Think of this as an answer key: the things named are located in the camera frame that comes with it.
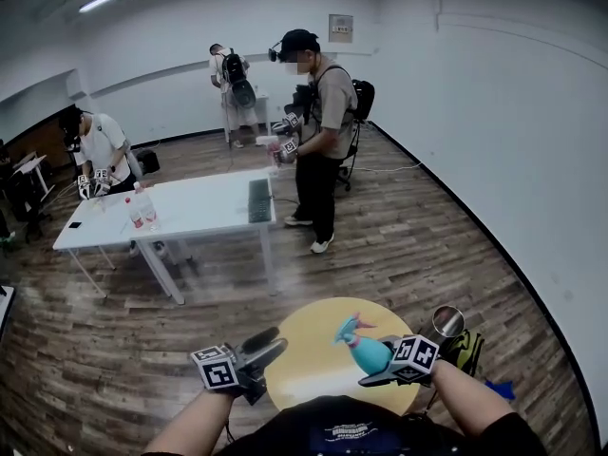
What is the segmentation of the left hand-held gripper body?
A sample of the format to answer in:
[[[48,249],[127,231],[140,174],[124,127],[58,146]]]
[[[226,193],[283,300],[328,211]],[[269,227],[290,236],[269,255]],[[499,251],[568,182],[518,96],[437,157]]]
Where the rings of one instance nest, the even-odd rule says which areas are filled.
[[[263,369],[229,344],[214,345],[190,353],[206,390],[239,398],[250,406],[266,392]]]

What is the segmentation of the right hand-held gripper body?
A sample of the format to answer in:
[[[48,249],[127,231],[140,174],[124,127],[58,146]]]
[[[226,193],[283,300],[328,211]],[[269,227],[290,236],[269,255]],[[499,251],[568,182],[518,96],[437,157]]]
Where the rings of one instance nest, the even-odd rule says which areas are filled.
[[[399,345],[392,350],[389,371],[397,376],[398,385],[426,383],[439,354],[439,346],[416,334],[399,337]]]

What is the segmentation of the teal and pink toy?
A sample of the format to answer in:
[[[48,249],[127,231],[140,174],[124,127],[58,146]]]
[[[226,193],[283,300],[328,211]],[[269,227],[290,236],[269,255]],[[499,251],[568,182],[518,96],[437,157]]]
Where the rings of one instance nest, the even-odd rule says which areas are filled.
[[[366,374],[383,372],[393,357],[391,348],[379,340],[355,334],[346,342],[357,366]]]

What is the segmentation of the teal bottle cap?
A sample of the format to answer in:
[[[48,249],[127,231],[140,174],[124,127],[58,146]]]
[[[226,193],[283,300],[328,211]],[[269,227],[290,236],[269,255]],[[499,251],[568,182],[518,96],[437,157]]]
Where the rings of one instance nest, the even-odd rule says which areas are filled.
[[[360,313],[355,313],[340,326],[333,343],[344,342],[349,348],[353,349],[360,343],[360,335],[356,333],[356,330],[369,328],[375,328],[375,325],[362,321]]]

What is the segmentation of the person's right forearm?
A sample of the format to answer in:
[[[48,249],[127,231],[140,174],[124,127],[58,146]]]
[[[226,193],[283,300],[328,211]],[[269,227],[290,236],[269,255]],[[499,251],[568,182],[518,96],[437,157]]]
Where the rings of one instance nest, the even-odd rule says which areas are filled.
[[[468,436],[480,436],[514,412],[499,394],[445,360],[434,363],[431,381],[451,417]]]

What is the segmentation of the green black backpack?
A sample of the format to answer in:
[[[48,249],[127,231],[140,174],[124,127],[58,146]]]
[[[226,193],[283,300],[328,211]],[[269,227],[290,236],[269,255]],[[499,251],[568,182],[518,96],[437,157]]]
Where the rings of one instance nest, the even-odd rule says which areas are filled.
[[[439,355],[460,371],[474,377],[484,342],[480,332],[463,330],[441,345]]]

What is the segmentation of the person's black shirt torso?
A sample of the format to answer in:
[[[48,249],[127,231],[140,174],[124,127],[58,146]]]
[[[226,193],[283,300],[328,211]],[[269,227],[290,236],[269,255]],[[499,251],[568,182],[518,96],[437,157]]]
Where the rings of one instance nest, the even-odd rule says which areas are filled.
[[[478,436],[399,416],[348,396],[322,396],[282,410],[216,456],[548,456],[522,417],[510,413]]]

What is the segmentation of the black keyboard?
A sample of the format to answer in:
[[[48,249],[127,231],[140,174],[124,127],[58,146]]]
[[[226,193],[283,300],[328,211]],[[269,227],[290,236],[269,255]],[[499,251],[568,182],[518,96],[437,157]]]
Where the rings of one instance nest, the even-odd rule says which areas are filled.
[[[249,182],[248,219],[250,223],[268,222],[272,219],[272,196],[267,179]]]

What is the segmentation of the large white table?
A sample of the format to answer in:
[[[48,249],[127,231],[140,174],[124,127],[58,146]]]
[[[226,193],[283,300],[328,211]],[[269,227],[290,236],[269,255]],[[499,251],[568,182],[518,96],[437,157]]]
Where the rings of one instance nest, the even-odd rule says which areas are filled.
[[[139,246],[168,297],[179,305],[185,303],[175,281],[154,253],[155,242],[165,245],[176,242],[185,252],[190,238],[251,231],[259,235],[268,292],[277,294],[270,242],[270,227],[276,224],[275,206],[269,206],[269,220],[249,221],[249,183],[261,180],[270,183],[271,177],[271,169],[266,167],[159,183],[149,189],[160,225],[153,230],[131,230],[130,238]]]

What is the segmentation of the small white table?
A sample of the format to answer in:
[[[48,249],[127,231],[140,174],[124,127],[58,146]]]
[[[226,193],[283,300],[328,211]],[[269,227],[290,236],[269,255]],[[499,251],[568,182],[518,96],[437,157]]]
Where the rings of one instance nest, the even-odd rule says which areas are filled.
[[[54,251],[68,252],[103,297],[107,297],[107,293],[87,271],[78,258],[78,252],[82,249],[96,249],[114,270],[115,266],[106,254],[105,247],[123,244],[128,246],[131,240],[153,241],[153,231],[146,225],[140,230],[133,227],[124,202],[126,197],[135,200],[135,192],[81,201],[52,246]],[[77,229],[70,229],[68,226],[74,221],[80,221],[82,225]]]

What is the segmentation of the white desk lamp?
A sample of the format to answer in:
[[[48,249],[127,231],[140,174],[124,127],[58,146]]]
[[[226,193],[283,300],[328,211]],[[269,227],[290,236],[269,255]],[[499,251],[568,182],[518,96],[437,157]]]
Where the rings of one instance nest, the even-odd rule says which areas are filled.
[[[273,159],[269,156],[267,152],[267,146],[270,143],[279,142],[279,138],[276,135],[265,135],[256,137],[256,146],[262,146],[265,148],[266,155],[269,159],[270,164],[266,167],[266,171],[271,176],[276,176],[278,174],[278,165],[273,161]]]

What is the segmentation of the black duffel bag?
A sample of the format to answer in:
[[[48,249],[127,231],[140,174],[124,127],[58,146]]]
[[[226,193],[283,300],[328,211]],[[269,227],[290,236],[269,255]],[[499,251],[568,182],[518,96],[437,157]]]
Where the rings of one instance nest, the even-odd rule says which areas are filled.
[[[135,154],[142,175],[158,172],[161,169],[158,156],[152,149],[143,149]]]

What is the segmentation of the narrow white desk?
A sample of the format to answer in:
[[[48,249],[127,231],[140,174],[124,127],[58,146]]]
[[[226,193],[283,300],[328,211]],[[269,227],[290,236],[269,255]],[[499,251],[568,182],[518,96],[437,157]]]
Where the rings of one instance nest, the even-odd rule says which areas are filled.
[[[270,115],[268,111],[269,97],[267,94],[256,96],[256,105],[246,109],[237,104],[231,93],[221,97],[222,119],[225,141],[229,145],[234,142],[243,142],[239,130],[245,126],[251,129],[254,137],[270,133]]]

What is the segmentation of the small white folding desk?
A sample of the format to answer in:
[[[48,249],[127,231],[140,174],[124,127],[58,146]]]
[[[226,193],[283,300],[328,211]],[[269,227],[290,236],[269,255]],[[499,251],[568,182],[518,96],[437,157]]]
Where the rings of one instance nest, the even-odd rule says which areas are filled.
[[[44,202],[48,195],[53,191],[53,189],[55,188],[54,185],[48,186],[43,174],[42,174],[42,169],[41,169],[41,164],[42,162],[47,158],[47,155],[42,155],[40,157],[37,156],[36,153],[31,153],[28,155],[29,160],[25,161],[22,160],[19,162],[18,165],[15,165],[13,167],[14,171],[13,174],[16,174],[17,172],[21,172],[22,174],[26,175],[26,174],[30,174],[32,172],[34,172],[41,184],[42,187],[42,197],[41,197],[41,202]]]

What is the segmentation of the grey electrical panel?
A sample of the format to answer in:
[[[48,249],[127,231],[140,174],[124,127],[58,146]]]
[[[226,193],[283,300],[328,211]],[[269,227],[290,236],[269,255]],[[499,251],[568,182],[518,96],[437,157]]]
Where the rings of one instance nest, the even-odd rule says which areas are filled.
[[[329,15],[328,41],[338,44],[351,44],[353,42],[353,17],[351,15]]]

